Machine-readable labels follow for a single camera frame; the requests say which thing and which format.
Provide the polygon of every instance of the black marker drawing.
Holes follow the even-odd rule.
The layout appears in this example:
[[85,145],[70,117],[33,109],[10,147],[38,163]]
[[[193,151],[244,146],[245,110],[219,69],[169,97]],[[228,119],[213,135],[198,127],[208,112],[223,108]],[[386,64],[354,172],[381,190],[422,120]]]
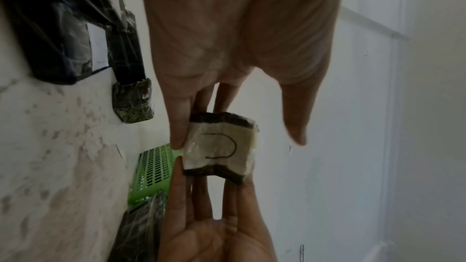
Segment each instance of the black marker drawing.
[[236,153],[236,148],[238,147],[238,145],[236,144],[236,141],[234,139],[232,139],[231,137],[229,137],[228,135],[223,134],[223,133],[202,133],[201,135],[222,135],[222,136],[228,137],[234,144],[234,150],[230,155],[228,155],[228,156],[218,156],[218,157],[205,157],[206,159],[227,159],[227,158],[233,156],[234,153]]

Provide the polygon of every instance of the palm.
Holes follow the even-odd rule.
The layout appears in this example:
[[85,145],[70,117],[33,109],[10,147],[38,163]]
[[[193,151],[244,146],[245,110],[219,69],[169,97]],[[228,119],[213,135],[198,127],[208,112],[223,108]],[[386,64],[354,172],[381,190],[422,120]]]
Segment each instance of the palm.
[[[270,235],[255,200],[252,182],[237,187],[226,181],[223,217],[214,220],[206,178],[195,179],[191,192],[192,179],[186,181],[182,173],[179,161],[170,184],[159,251],[160,262],[276,260]],[[237,206],[237,199],[241,200],[240,206]]]

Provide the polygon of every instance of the hand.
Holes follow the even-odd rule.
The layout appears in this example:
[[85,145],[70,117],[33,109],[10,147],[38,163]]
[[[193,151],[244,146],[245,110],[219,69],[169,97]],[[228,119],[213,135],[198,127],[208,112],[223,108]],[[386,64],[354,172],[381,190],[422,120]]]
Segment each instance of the hand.
[[178,157],[168,191],[158,261],[277,261],[252,180],[241,186],[225,181],[222,219],[214,220],[207,178],[184,176]]
[[327,71],[340,0],[144,0],[152,60],[170,122],[183,146],[191,112],[226,111],[254,67],[282,89],[290,136],[306,126]]

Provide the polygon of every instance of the green plastic crate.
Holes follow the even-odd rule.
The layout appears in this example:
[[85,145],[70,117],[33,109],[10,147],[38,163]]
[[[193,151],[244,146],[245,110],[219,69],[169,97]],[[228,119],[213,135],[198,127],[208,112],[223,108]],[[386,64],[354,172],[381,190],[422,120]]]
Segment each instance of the green plastic crate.
[[181,151],[172,150],[170,144],[147,150],[139,155],[139,164],[133,186],[128,196],[128,204],[135,205],[170,186],[171,172],[175,159]]

